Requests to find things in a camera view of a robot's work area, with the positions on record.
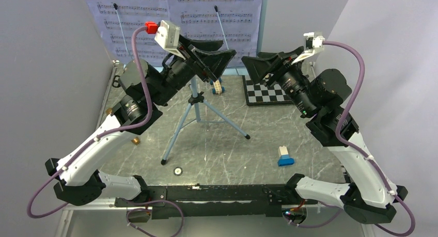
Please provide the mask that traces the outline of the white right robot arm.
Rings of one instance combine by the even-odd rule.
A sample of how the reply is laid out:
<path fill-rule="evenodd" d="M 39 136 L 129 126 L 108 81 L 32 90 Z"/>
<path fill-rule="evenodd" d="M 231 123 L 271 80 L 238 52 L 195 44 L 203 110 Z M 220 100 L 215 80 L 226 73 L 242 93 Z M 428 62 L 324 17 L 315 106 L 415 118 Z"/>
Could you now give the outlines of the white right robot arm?
<path fill-rule="evenodd" d="M 352 92 L 344 75 L 331 68 L 309 80 L 302 62 L 294 62 L 302 51 L 299 47 L 288 53 L 260 53 L 244 56 L 242 62 L 254 83 L 270 75 L 265 85 L 277 84 L 291 98 L 312 136 L 337 157 L 350 182 L 330 183 L 296 173 L 286 183 L 286 199 L 294 204 L 303 199 L 325 202 L 362 224 L 390 223 L 396 215 L 395 196 L 404 199 L 407 189 L 377 171 L 356 121 L 351 115 L 342 119 L 342 103 Z"/>

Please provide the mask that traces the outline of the sheet music page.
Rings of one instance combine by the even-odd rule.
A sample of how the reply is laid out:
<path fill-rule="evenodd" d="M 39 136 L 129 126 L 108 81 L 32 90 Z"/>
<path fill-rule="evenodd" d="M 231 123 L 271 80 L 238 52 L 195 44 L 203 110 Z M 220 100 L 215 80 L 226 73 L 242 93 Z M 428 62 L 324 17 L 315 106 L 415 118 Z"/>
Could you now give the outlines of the sheet music page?
<path fill-rule="evenodd" d="M 231 67 L 242 67 L 243 56 L 255 56 L 263 0 L 167 0 L 170 20 L 183 36 L 220 40 L 222 49 L 236 50 Z"/>

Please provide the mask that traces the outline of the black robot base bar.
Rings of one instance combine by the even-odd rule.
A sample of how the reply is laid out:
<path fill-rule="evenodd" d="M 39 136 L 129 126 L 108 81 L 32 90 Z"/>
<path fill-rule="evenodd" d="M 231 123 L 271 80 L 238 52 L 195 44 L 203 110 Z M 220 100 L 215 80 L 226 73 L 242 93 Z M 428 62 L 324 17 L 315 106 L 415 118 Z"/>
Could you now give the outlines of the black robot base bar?
<path fill-rule="evenodd" d="M 147 191 L 152 219 L 181 215 L 281 217 L 283 210 L 316 204 L 294 196 L 284 184 L 149 186 Z"/>

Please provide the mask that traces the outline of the black microphone stand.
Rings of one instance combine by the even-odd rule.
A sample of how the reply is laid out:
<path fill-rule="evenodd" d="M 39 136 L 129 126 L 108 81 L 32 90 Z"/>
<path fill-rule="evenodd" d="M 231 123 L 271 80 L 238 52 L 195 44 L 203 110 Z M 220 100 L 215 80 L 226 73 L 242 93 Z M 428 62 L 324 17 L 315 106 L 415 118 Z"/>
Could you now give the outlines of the black microphone stand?
<path fill-rule="evenodd" d="M 113 77 L 111 86 L 114 87 L 114 88 L 119 88 L 121 86 L 119 80 L 120 80 L 120 75 L 115 75 Z"/>

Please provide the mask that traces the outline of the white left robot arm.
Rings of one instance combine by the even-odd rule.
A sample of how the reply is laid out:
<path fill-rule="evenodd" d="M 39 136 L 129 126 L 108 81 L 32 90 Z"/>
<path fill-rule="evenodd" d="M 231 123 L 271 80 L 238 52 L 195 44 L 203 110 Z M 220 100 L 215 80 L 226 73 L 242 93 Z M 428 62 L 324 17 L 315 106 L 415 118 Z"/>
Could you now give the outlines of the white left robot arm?
<path fill-rule="evenodd" d="M 98 198 L 122 198 L 135 206 L 149 201 L 150 192 L 141 176 L 114 176 L 99 168 L 123 144 L 151 127 L 162 116 L 159 107 L 166 106 L 191 79 L 217 80 L 236 55 L 235 50 L 222 50 L 222 45 L 222 41 L 179 36 L 167 49 L 162 71 L 134 50 L 119 80 L 125 95 L 102 125 L 69 155 L 46 161 L 48 174 L 56 179 L 56 197 L 75 206 Z"/>

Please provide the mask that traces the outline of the gold microphone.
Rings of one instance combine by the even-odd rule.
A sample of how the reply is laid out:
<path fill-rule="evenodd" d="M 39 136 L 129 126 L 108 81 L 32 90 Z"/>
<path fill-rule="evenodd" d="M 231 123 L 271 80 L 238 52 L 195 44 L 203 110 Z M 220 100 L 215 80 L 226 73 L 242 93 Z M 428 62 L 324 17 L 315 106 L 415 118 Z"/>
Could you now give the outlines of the gold microphone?
<path fill-rule="evenodd" d="M 112 108 L 107 108 L 106 110 L 105 110 L 105 113 L 106 113 L 106 115 L 111 115 L 112 113 L 113 113 L 113 109 Z M 131 140 L 131 142 L 134 144 L 134 145 L 139 145 L 140 144 L 140 138 L 139 138 L 139 136 L 136 136 L 135 138 L 133 138 L 132 140 Z"/>

